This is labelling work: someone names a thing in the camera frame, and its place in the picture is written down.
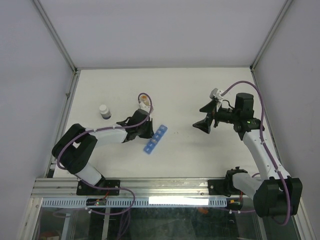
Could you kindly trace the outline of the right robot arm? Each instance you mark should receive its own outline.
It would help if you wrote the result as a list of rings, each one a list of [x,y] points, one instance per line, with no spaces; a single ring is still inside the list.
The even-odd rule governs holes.
[[[223,180],[209,180],[210,195],[227,197],[243,193],[252,201],[257,215],[263,217],[294,216],[298,212],[303,185],[293,178],[269,150],[264,126],[254,117],[254,97],[250,93],[238,93],[235,105],[224,108],[222,92],[215,88],[211,101],[199,111],[206,117],[192,126],[207,134],[219,123],[232,124],[239,139],[251,153],[258,168],[259,177],[251,177],[240,167],[226,172]]]

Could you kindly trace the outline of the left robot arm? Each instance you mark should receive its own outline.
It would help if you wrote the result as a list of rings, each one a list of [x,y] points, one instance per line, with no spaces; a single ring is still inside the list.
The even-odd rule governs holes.
[[[112,126],[88,129],[79,123],[73,124],[51,150],[56,165],[87,183],[93,194],[100,194],[105,188],[104,176],[90,163],[94,149],[123,144],[136,137],[152,138],[151,113],[137,109],[132,116]]]

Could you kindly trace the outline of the blue weekly pill organizer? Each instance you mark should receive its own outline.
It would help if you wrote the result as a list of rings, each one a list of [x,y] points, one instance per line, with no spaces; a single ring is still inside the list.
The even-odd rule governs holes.
[[[145,145],[143,151],[150,155],[153,150],[156,148],[160,140],[163,138],[165,133],[167,132],[168,127],[166,125],[160,125],[159,128],[156,130],[154,135],[149,139],[148,143]]]

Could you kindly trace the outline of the clear bottle orange pills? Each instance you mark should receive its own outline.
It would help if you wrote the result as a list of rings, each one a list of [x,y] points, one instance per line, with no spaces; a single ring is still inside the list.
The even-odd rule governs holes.
[[[144,94],[144,93],[140,93],[138,95],[138,105],[139,105],[139,108],[146,111],[146,112],[149,112],[150,109],[151,109],[151,101],[150,101],[150,98]]]

